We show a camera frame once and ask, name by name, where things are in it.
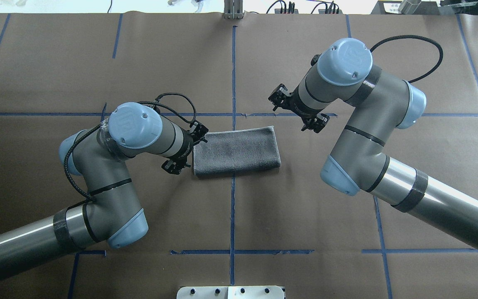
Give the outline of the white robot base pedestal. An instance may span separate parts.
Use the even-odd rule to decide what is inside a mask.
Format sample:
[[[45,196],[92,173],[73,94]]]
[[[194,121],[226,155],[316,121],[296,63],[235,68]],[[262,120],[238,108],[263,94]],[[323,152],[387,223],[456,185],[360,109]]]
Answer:
[[[286,299],[284,287],[261,286],[189,286],[181,287],[177,299]]]

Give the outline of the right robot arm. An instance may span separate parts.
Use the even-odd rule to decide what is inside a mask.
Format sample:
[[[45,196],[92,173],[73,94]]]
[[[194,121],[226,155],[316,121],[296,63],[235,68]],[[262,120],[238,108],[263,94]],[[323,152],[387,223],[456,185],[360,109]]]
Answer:
[[[319,133],[323,110],[335,100],[354,108],[320,171],[327,185],[349,196],[360,190],[478,250],[478,200],[384,153],[396,129],[411,127],[427,106],[425,93],[382,70],[355,38],[334,42],[311,60],[298,86],[280,84],[268,97],[290,110],[302,131]]]

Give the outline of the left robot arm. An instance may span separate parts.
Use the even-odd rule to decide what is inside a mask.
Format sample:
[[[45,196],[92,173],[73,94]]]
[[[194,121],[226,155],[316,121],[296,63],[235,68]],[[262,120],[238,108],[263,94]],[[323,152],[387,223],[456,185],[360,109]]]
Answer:
[[[122,248],[140,240],[148,223],[126,161],[141,153],[165,157],[180,174],[208,129],[196,117],[185,130],[159,114],[158,101],[119,105],[99,125],[59,146],[64,173],[85,199],[45,219],[0,234],[0,281],[106,241]]]

